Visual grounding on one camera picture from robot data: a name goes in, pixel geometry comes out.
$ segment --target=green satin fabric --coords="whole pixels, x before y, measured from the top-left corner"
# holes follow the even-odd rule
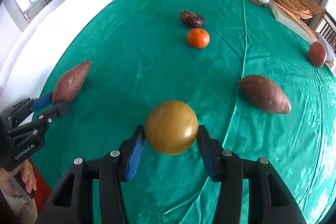
[[[204,16],[208,47],[188,46],[181,10]],[[75,158],[92,160],[117,149],[151,109],[177,99],[225,149],[249,160],[267,157],[307,222],[317,223],[336,197],[336,82],[326,66],[310,64],[308,47],[269,7],[248,0],[114,0],[49,77],[43,94],[68,69],[93,62],[70,112],[51,124],[33,160],[54,187]],[[290,99],[291,113],[268,114],[250,105],[238,85],[250,74],[275,81]],[[179,156],[160,155],[145,144],[136,176],[122,185],[131,224],[211,223],[219,187],[207,177],[196,142]],[[242,223],[247,212],[244,182]],[[100,223],[97,193],[94,213]]]

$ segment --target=yellow round fruit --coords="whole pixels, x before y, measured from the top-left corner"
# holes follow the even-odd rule
[[[186,152],[196,139],[198,121],[186,103],[171,100],[159,104],[147,116],[144,133],[149,145],[165,155]]]

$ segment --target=person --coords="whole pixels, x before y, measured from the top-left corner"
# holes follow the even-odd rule
[[[21,170],[21,179],[26,191],[36,191],[36,178],[32,163],[27,159],[11,172],[0,169],[0,223],[33,224],[37,219],[35,200],[27,202],[10,182]]]

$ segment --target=wooden chair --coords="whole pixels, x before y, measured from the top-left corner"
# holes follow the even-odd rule
[[[324,10],[315,31],[327,40],[336,53],[336,20]]]

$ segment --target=orange fruit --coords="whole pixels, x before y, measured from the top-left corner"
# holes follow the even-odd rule
[[[193,28],[187,34],[188,44],[195,48],[205,48],[210,42],[208,32],[201,28]]]

